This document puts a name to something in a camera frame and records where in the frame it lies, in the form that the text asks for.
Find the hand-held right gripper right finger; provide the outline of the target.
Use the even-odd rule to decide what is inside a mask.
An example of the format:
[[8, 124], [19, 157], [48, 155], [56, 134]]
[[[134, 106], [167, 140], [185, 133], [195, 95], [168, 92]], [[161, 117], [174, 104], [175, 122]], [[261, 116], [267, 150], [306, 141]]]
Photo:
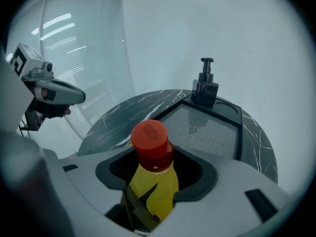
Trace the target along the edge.
[[176, 147], [174, 167], [191, 183], [154, 237], [269, 237], [290, 212], [290, 197], [241, 161]]

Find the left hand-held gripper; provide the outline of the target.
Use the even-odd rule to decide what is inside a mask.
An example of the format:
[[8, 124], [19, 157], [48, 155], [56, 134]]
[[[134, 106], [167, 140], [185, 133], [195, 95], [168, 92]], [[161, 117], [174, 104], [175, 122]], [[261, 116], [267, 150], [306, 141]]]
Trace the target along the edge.
[[39, 130], [45, 118], [70, 115], [69, 105], [81, 104], [86, 99], [83, 90], [70, 83], [53, 79], [52, 63], [45, 61], [30, 46], [18, 44], [9, 64], [34, 95], [24, 114], [26, 124], [23, 130]]

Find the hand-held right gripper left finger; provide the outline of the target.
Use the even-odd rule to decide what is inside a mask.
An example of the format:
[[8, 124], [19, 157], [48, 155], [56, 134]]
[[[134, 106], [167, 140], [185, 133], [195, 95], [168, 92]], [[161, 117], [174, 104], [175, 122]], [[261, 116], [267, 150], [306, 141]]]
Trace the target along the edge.
[[59, 159], [57, 154], [44, 149], [44, 158], [58, 198], [69, 214], [105, 214], [119, 204], [122, 191], [107, 188], [95, 173], [97, 165], [111, 157], [130, 152], [122, 147], [92, 155]]

